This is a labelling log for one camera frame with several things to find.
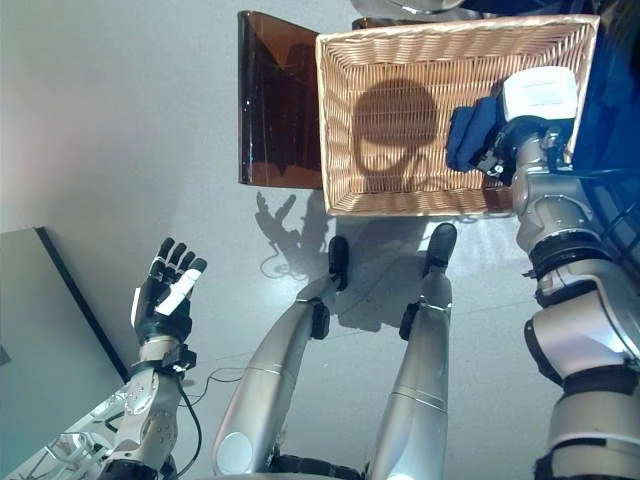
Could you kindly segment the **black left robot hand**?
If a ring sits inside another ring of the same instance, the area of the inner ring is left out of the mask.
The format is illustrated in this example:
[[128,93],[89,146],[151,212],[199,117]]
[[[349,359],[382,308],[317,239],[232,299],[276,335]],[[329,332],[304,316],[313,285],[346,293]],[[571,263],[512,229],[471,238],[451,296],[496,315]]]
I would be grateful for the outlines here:
[[183,242],[165,238],[154,256],[147,276],[134,291],[130,322],[138,342],[170,336],[184,343],[192,331],[191,296],[207,268]]

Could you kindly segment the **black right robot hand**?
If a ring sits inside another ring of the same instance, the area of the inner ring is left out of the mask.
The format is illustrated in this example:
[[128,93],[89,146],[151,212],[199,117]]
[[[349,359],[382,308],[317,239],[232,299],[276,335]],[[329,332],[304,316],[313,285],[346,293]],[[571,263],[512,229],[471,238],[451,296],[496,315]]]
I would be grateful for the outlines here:
[[535,67],[509,76],[498,95],[474,105],[471,125],[482,143],[471,165],[508,183],[516,170],[518,150],[531,140],[538,140],[553,162],[561,162],[577,109],[575,75],[566,67]]

